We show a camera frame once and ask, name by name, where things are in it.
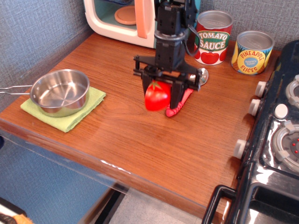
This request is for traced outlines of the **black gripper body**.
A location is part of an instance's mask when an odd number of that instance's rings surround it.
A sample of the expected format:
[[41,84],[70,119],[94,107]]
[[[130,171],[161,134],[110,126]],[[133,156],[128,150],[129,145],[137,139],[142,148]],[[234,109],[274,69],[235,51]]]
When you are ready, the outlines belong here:
[[153,80],[167,83],[187,81],[188,88],[198,91],[201,71],[185,61],[185,54],[189,52],[186,32],[178,35],[156,32],[154,36],[155,56],[134,56],[134,74],[141,77],[151,76]]

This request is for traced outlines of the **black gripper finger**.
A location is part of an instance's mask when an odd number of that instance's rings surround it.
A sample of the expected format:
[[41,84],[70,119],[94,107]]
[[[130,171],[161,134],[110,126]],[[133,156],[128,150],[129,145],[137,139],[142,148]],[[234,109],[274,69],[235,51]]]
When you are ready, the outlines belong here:
[[146,94],[146,91],[149,87],[149,85],[152,83],[153,77],[151,76],[142,76],[142,87],[143,87],[143,93]]
[[185,91],[188,89],[187,81],[174,81],[171,87],[171,102],[170,108],[177,108],[179,102],[181,102]]

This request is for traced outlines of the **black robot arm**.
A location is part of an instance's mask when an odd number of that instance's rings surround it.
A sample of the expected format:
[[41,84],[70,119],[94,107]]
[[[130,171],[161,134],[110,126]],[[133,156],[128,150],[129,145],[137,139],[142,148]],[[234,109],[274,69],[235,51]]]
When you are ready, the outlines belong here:
[[197,69],[185,61],[191,53],[187,46],[190,33],[197,34],[194,24],[198,13],[193,0],[156,0],[155,20],[157,28],[155,56],[135,56],[134,74],[142,79],[145,107],[159,111],[167,106],[175,109],[182,102],[188,89],[199,90],[203,77]]

